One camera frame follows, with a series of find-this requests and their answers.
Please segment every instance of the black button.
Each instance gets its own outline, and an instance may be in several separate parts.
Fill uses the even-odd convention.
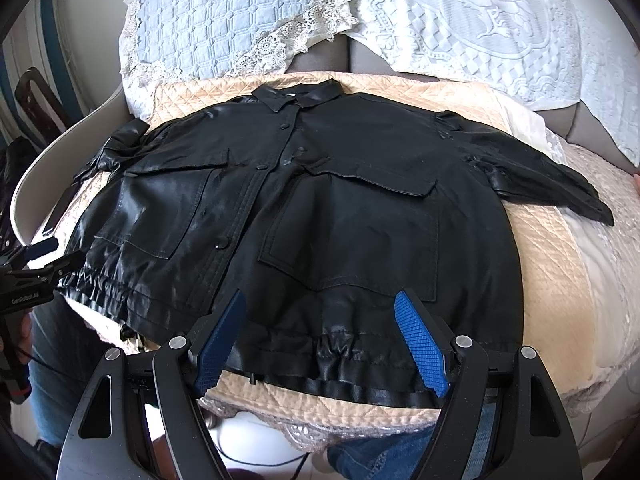
[[[229,245],[229,238],[227,238],[226,236],[221,236],[216,240],[215,248],[224,249],[228,245]]]

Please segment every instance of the jacket collar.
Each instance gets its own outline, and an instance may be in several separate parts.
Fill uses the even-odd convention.
[[[290,102],[297,102],[301,108],[311,108],[335,99],[343,93],[340,83],[335,79],[328,79],[318,84],[299,84],[279,90],[263,84],[258,86],[251,95],[274,112],[279,112],[285,104]]]

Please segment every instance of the blue striped curtain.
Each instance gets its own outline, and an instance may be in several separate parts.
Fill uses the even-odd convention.
[[[20,76],[32,66],[40,71],[75,122],[88,114],[62,39],[56,0],[31,0],[0,45],[0,144],[8,144],[28,131],[39,136],[14,98]],[[44,102],[40,105],[48,109]]]

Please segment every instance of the silver screw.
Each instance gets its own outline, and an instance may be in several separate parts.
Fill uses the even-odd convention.
[[[536,351],[530,346],[523,346],[520,352],[527,359],[535,359],[536,355],[538,355],[536,354]]]
[[[456,345],[460,348],[469,348],[473,343],[473,340],[468,335],[459,335],[456,338]]]
[[[120,357],[120,349],[119,348],[109,348],[107,350],[107,353],[104,355],[104,358],[107,359],[107,361],[113,361],[114,359],[117,359],[118,357]]]
[[[174,350],[178,348],[182,348],[186,344],[187,344],[187,339],[182,337],[181,335],[174,337],[171,339],[171,341],[169,341],[169,346]]]

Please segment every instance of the jacket sleeve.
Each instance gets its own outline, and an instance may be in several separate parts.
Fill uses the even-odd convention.
[[[567,206],[591,220],[614,224],[609,207],[577,171],[556,164],[544,153],[496,128],[453,112],[446,114],[438,115],[440,127],[460,132],[460,140],[468,143],[466,160],[486,175],[500,198],[514,203]]]
[[[141,155],[140,140],[149,125],[140,119],[134,119],[117,129],[97,155],[92,158],[74,177],[74,182],[82,182],[99,171],[113,173],[121,169],[124,162],[135,161]]]

